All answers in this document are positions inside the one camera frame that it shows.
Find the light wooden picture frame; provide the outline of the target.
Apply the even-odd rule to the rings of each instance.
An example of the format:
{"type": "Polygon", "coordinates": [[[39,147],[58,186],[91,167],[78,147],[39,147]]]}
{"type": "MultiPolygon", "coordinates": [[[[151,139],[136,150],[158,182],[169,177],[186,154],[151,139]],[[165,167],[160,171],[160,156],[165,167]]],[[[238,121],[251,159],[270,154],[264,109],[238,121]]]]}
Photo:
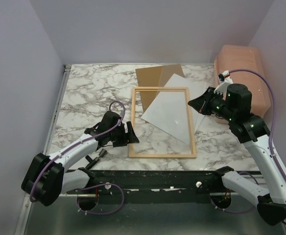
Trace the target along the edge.
{"type": "Polygon", "coordinates": [[[194,124],[191,113],[191,108],[188,105],[190,98],[190,92],[187,87],[133,87],[132,89],[132,100],[131,100],[131,122],[133,128],[135,128],[135,112],[136,112],[136,93],[137,92],[183,92],[185,96],[187,120],[188,120],[188,131],[190,138],[190,154],[139,154],[135,153],[133,144],[129,144],[129,158],[175,158],[175,159],[186,159],[186,158],[196,158],[196,147],[195,147],[195,137],[194,137],[194,124]]]}

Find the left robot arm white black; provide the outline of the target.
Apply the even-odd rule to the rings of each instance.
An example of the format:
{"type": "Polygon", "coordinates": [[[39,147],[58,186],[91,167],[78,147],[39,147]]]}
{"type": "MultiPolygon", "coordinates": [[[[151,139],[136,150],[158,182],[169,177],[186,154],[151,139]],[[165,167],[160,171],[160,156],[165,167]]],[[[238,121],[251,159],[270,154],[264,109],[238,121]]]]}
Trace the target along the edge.
{"type": "Polygon", "coordinates": [[[34,156],[23,179],[21,188],[31,202],[51,205],[61,193],[79,188],[83,193],[94,190],[95,182],[86,168],[70,172],[69,168],[82,158],[111,142],[113,147],[139,143],[131,122],[122,123],[123,117],[107,111],[101,122],[84,133],[67,147],[50,155],[34,156]]]}

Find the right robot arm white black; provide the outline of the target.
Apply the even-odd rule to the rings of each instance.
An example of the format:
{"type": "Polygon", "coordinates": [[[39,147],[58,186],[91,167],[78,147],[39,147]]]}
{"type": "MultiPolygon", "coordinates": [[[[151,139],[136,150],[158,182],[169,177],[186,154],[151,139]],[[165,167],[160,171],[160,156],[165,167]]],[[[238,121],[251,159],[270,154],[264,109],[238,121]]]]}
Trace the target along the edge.
{"type": "Polygon", "coordinates": [[[286,167],[274,147],[264,120],[251,113],[252,94],[243,84],[231,84],[226,94],[213,87],[188,105],[198,113],[215,114],[228,121],[231,132],[248,150],[257,164],[267,187],[252,183],[229,167],[218,170],[212,187],[218,192],[231,189],[252,203],[261,218],[274,226],[286,219],[286,167]]]}

